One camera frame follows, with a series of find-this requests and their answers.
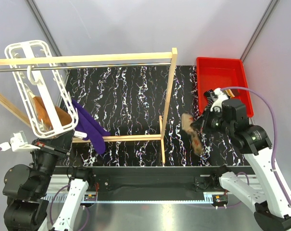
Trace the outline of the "brown orange striped sock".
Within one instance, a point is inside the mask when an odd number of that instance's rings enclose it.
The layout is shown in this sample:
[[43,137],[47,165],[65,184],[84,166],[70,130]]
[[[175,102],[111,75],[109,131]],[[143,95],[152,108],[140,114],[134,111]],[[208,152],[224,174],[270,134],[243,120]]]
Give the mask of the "brown orange striped sock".
[[230,98],[236,98],[240,95],[239,91],[237,89],[226,89],[225,93],[228,95]]

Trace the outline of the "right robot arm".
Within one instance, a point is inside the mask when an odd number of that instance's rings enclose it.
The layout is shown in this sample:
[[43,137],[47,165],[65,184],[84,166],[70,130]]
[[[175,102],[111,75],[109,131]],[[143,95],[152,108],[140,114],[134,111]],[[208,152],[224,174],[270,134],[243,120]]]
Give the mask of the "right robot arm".
[[276,163],[275,146],[262,127],[249,123],[245,104],[239,99],[215,101],[199,119],[189,119],[187,127],[192,137],[213,130],[227,134],[249,162],[263,191],[258,192],[227,167],[220,167],[210,178],[211,188],[235,195],[253,212],[262,230],[291,231],[291,190]]

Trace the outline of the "white plastic clip hanger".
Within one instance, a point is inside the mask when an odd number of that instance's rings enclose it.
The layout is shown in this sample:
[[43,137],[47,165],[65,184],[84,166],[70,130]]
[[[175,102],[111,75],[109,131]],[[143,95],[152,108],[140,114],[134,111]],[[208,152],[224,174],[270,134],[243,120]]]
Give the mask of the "white plastic clip hanger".
[[48,64],[10,64],[10,68],[27,68],[26,71],[13,72],[13,76],[20,92],[30,125],[34,134],[39,138],[54,138],[63,133],[75,130],[78,125],[78,113],[72,105],[70,94],[66,91],[62,75],[58,70],[50,70],[49,75],[58,87],[59,94],[66,106],[64,113],[71,121],[66,125],[58,115],[46,81],[41,71],[33,71],[32,67],[58,66]]

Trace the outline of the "beige argyle sock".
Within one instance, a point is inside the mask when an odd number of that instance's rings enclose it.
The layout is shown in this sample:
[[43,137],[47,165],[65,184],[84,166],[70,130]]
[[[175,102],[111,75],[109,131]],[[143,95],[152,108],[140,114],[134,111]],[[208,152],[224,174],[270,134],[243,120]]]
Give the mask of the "beige argyle sock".
[[194,118],[192,115],[183,113],[181,115],[181,128],[185,131],[191,140],[191,145],[193,147],[194,154],[201,156],[204,153],[202,142],[200,141],[198,130],[193,127]]

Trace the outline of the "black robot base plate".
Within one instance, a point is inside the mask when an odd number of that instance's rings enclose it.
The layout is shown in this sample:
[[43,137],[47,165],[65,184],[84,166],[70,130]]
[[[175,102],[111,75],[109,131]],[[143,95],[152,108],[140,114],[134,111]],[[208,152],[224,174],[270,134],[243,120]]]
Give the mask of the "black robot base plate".
[[224,193],[212,178],[216,167],[93,167],[98,200],[110,203],[196,201]]

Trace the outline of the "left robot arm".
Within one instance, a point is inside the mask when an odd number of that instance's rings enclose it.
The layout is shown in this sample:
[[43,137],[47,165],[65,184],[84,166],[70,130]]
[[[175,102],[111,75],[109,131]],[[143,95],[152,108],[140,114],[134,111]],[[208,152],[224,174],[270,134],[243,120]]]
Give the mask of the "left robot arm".
[[[15,165],[5,174],[2,193],[7,197],[4,223],[8,230],[48,230],[47,208],[50,204],[44,197],[58,160],[70,153],[74,133],[72,130],[55,138],[36,139],[31,144],[28,144],[22,131],[13,135],[9,142],[11,149],[30,150],[33,162],[31,166]],[[91,169],[73,169],[68,183],[68,195],[51,230],[73,230],[84,194],[94,186],[95,179]]]

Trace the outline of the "purple sock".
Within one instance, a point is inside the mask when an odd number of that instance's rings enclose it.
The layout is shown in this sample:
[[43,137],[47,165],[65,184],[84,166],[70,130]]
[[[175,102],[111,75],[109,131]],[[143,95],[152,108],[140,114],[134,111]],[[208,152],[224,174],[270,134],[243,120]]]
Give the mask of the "purple sock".
[[103,137],[110,136],[110,132],[105,130],[77,101],[72,99],[72,105],[78,113],[78,125],[75,130],[87,134],[83,140],[90,140],[95,151],[102,155],[106,151]]

